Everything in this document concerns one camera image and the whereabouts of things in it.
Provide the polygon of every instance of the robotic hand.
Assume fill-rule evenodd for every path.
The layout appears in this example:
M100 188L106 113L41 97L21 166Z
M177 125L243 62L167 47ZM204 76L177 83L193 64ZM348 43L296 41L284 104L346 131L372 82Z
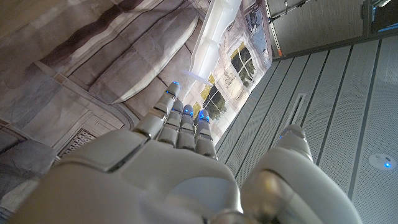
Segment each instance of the robotic hand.
M285 129L240 196L217 161L208 112L195 128L179 91L172 83L133 132L112 131L65 156L10 222L361 223L345 193L313 164L298 126Z

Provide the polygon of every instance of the gray wall panel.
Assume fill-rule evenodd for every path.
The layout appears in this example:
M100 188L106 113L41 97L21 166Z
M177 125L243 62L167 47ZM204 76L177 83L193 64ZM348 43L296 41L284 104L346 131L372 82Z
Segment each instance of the gray wall panel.
M234 175L238 173L238 169L240 168L250 144L256 135L261 121L264 119L267 113L266 111L268 111L271 106L272 99L276 95L290 65L292 64L292 61L293 59L288 59L280 62L275 74L272 76L266 90L262 94L257 107L249 118L246 129L243 130L241 137L236 143L236 147L233 149L230 158L226 162L226 165L231 169Z
M295 99L297 98L297 95L299 93L306 93L306 97L303 101L303 105L301 107L301 110L298 111L298 117L296 120L296 124L300 125L301 120L303 119L304 113L307 110L308 103L310 101L311 95L313 93L313 89L315 87L315 83L318 80L318 77L320 75L323 63L325 61L327 51L325 52L319 52L315 54L311 54L310 59L308 60L307 65L305 66L303 75L298 83L297 89L294 92L292 101L289 104L289 107L287 108L287 112L282 120L282 124L277 131L277 135L274 138L274 142L272 143L272 146L276 144L276 141L279 139L279 133L282 132L282 130L285 128L285 124L287 122L287 118L289 117L289 113L294 110L293 105L295 103Z
M241 166L241 169L236 176L236 181L239 186L243 183L243 180L249 174L251 169L257 163L257 161L262 157L262 155L269 149L271 145L272 139L274 137L275 132L277 131L278 125L283 117L283 114L286 111L286 107L288 106L289 100L291 99L294 88L301 77L303 72L304 66L307 62L308 55L297 57L294 59L292 66L290 67L289 71L286 74L284 81L280 86L280 90L277 92L275 100L271 105L269 112L264 114L266 115L265 119L257 120L253 123L253 126L261 127L258 133L250 132L248 133L247 137L243 138L243 147L249 150L247 156L240 154L238 160L228 161L228 167L235 167L237 164Z
M353 47L319 166L348 193L379 41Z
M398 159L398 37L382 40L364 131L353 203L364 223L398 222L398 169L381 171L369 156Z
M225 132L223 133L223 135L222 135L222 137L220 138L220 140L218 140L218 142L217 142L217 144L216 144L216 146L215 146L216 152L218 152L218 151L220 150L220 147L223 145L225 139L229 136L229 132L231 131L231 128L234 127L236 118L238 118L240 112L242 112L243 107L242 107L241 110L237 113L237 115L236 115L235 118L232 120L232 122L231 122L231 124L228 126L228 128L225 130Z
M227 161L236 142L238 141L239 136L242 134L243 129L247 124L248 119L250 118L250 115L255 109L257 102L259 101L269 80L271 79L271 76L274 74L276 68L278 67L278 64L279 62L272 63L271 67L268 69L268 71L263 76L261 81L257 84L257 86L253 89L248 100L242 107L240 113L235 118L233 127L231 127L229 132L226 132L227 136L225 137L225 140L221 138L221 140L219 141L220 145L218 146L218 149L216 149L218 150L217 156L220 162L225 163Z
M297 0L287 0L289 7L293 2ZM285 10L282 0L269 0L268 4L272 15ZM363 0L309 1L281 16L274 21L274 26L282 53L291 54L362 36L362 4Z
M279 66L286 72L291 60L280 61L246 115L227 162L238 185L275 143L297 95L306 93L295 123L307 134L314 162L352 198L364 223L397 223L398 168L378 170L369 156L398 160L398 37L311 54L302 73L301 59L285 77Z
M317 161L323 136L336 98L340 80L346 65L350 46L333 49L329 53L312 103L308 109L303 129L311 148L312 158Z

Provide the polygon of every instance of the wall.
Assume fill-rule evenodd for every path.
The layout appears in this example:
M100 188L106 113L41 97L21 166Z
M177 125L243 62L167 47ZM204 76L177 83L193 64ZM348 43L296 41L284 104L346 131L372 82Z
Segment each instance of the wall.
M56 155L51 147L0 129L0 223L31 193Z
M346 192L364 223L396 223L398 169L368 162L398 159L398 37L273 62L216 149L241 185L289 122L301 125L314 163Z
M19 13L13 18L19 28L0 32L0 125L58 152L81 129L98 137L134 128L153 105L142 96L121 102L167 64L178 67L172 58L185 57L189 65L189 57L176 55L198 20L187 1L44 0L46 10L20 4L35 16ZM2 11L20 9L14 1L2 5ZM183 95L194 79L179 76L165 71L158 77L168 79L156 81L163 89L182 82Z
M284 12L284 1L268 0L270 14ZM288 9L302 2L287 1ZM273 22L274 31L283 55L332 44L363 34L361 17L363 0L309 1ZM272 37L272 48L279 56Z

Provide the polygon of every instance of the vent grille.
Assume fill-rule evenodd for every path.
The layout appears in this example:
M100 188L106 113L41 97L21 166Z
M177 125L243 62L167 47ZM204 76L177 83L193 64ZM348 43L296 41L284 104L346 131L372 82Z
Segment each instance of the vent grille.
M287 118L287 122L285 124L285 127L290 125L290 124L295 124L297 120L297 116L300 113L301 107L303 106L304 99L305 99L305 93L299 93L296 100L294 101L293 109L289 114L289 117Z
M305 66L303 75L300 79L300 81L298 82L296 91L294 93L294 98L297 97L298 94L305 94L305 97L302 98L301 100L301 108L299 108L299 110L297 110L296 114L297 117L294 118L295 119L295 124L297 125L301 125L301 121L303 119L303 116L305 114L305 111L308 108L308 104L310 101L310 96L312 95L314 88L315 88L315 84L318 80L318 77L320 75L321 69L322 69L322 65L325 61L327 52L319 52L319 53L315 53L315 54L311 54L307 65ZM287 109L287 111L292 111L294 108L294 101L290 102L290 105ZM286 114L282 120L282 124L286 124L288 123L288 115ZM285 126L281 125L278 132L276 133L276 136L274 138L274 142L272 143L272 147L275 146L276 142L279 139L279 134L283 131L283 129L285 128Z
M64 147L60 153L58 153L58 157L62 158L63 156L71 153L72 151L78 149L81 146L89 143L90 141L96 139L94 134L91 134L85 129L80 129L80 131L73 137L73 139Z

